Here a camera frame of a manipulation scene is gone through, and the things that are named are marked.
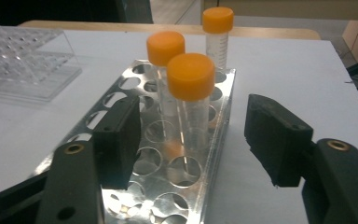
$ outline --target floor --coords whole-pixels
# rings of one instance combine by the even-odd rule
[[[201,24],[201,0],[150,0],[153,21],[157,24]],[[305,28],[329,40],[346,67],[356,63],[342,34],[348,21],[293,18],[235,17],[235,26]]]

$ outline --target wooden table edge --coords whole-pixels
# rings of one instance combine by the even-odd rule
[[[185,35],[204,35],[200,25],[173,24],[140,24],[140,23],[112,23],[85,21],[27,21],[20,27],[50,28],[63,30],[84,31],[122,31],[122,32],[157,32],[173,30]],[[229,33],[232,36],[257,38],[283,38],[320,40],[316,31],[310,29],[292,28],[264,28],[264,27],[234,27]]]

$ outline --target screw hole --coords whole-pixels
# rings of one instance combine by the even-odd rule
[[[79,144],[76,144],[76,145],[71,145],[69,146],[68,148],[66,148],[64,150],[65,154],[76,154],[77,152],[83,150],[84,146],[83,145],[79,145]]]
[[[327,145],[333,149],[340,150],[340,151],[348,151],[350,149],[348,144],[338,140],[330,140],[327,142]]]
[[[74,207],[65,207],[57,214],[57,218],[59,220],[67,220],[75,214],[75,211]]]

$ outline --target rack hole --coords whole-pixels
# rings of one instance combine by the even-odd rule
[[[216,72],[214,74],[214,83],[221,83],[226,81],[226,79],[227,79],[226,74],[223,74],[221,72]]]
[[[157,92],[157,84],[155,80],[151,80],[145,83],[144,85],[145,91],[148,92]]]
[[[130,182],[127,190],[103,189],[103,203],[115,218],[128,219],[136,216],[145,200],[145,191],[136,182]]]
[[[89,141],[91,139],[91,134],[89,133],[80,133],[73,137],[71,137],[68,142],[75,142],[75,141]]]
[[[151,65],[147,63],[138,64],[132,68],[134,74],[144,74],[151,69]]]
[[[106,110],[101,110],[91,114],[89,118],[86,120],[86,126],[91,130],[93,130],[106,113],[107,113]]]
[[[223,96],[222,91],[220,91],[220,89],[218,87],[214,87],[213,92],[210,96],[210,100],[216,101],[216,100],[222,98],[222,96]]]
[[[209,121],[213,120],[214,117],[216,117],[216,110],[213,108],[213,106],[209,105],[209,113],[208,113]]]
[[[199,180],[200,164],[190,157],[178,157],[168,165],[167,175],[172,184],[186,188]]]
[[[161,156],[154,148],[141,148],[138,153],[139,158],[133,166],[133,172],[136,175],[152,174],[161,165]]]
[[[154,100],[150,96],[139,96],[139,100],[139,110],[141,112],[149,109],[154,104]]]
[[[150,213],[152,223],[186,223],[188,205],[185,199],[176,193],[166,193],[153,201]]]
[[[175,134],[175,128],[171,123],[165,120],[155,121],[147,127],[145,137],[150,142],[160,143],[172,139]]]

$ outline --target brass insert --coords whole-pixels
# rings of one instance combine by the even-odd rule
[[[330,140],[327,142],[327,145],[333,149],[340,151],[348,151],[350,149],[350,146],[348,146],[348,144],[338,140]]]
[[[68,155],[76,154],[77,152],[80,152],[84,149],[83,145],[80,144],[73,144],[69,147],[67,147],[63,152]]]

